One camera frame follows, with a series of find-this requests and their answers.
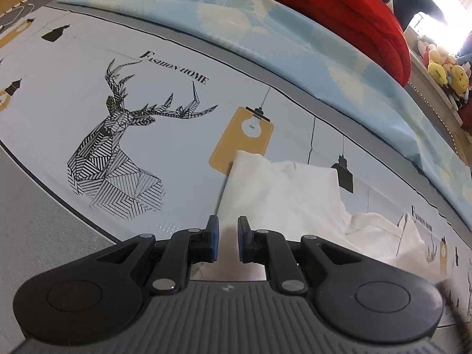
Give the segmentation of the white small shirt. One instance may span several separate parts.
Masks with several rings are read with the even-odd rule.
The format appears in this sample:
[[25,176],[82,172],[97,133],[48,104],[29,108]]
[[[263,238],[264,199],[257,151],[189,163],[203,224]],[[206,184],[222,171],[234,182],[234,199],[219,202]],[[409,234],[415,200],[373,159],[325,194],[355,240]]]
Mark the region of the white small shirt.
[[239,259],[237,219],[252,229],[280,232],[298,241],[310,234],[379,260],[436,284],[446,279],[425,257],[425,243],[411,216],[398,223],[377,213],[347,212],[335,169],[294,161],[271,162],[259,154],[237,152],[218,207],[218,259],[193,273],[202,281],[260,281],[262,265]]

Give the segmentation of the light blue folded blanket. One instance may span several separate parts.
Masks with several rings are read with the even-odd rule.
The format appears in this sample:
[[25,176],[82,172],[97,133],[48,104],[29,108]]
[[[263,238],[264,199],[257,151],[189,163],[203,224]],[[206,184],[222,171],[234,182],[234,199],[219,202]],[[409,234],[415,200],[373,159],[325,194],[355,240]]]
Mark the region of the light blue folded blanket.
[[63,0],[170,27],[232,51],[365,126],[414,163],[471,221],[471,172],[379,65],[273,0]]

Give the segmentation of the grey printed bed sheet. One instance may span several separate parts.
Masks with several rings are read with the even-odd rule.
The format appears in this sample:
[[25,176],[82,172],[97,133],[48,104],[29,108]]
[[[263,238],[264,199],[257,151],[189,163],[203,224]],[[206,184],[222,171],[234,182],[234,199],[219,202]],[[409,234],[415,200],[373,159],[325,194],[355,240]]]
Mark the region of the grey printed bed sheet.
[[[54,0],[1,36],[1,147],[112,246],[27,280],[21,353],[440,353],[471,349],[470,226],[410,160],[268,69],[177,29]],[[348,213],[412,217],[436,284],[315,235],[287,240],[308,286],[147,283],[205,229],[237,152],[335,169]]]

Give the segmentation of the window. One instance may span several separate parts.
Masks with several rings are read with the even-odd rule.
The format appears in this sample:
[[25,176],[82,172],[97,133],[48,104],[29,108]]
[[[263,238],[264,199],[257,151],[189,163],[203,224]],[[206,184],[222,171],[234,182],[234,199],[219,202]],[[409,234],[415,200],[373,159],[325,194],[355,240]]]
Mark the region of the window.
[[419,13],[413,17],[407,29],[430,37],[452,54],[459,54],[471,34],[471,0],[433,1],[443,12],[446,22]]

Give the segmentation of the yellow plush toy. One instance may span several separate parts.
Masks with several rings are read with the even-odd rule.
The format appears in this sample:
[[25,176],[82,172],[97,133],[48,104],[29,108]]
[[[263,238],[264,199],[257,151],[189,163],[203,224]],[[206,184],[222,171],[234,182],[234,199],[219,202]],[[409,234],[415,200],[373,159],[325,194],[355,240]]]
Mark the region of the yellow plush toy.
[[416,48],[429,75],[454,100],[465,105],[471,88],[471,63],[456,57],[426,36],[417,37]]

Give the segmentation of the red folded blanket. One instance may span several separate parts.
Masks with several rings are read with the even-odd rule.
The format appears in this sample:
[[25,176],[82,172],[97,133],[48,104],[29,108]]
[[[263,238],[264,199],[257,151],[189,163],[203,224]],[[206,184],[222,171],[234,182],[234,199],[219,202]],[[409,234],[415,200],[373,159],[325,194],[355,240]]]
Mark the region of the red folded blanket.
[[401,86],[411,61],[403,29],[382,0],[275,0],[318,22],[380,65]]

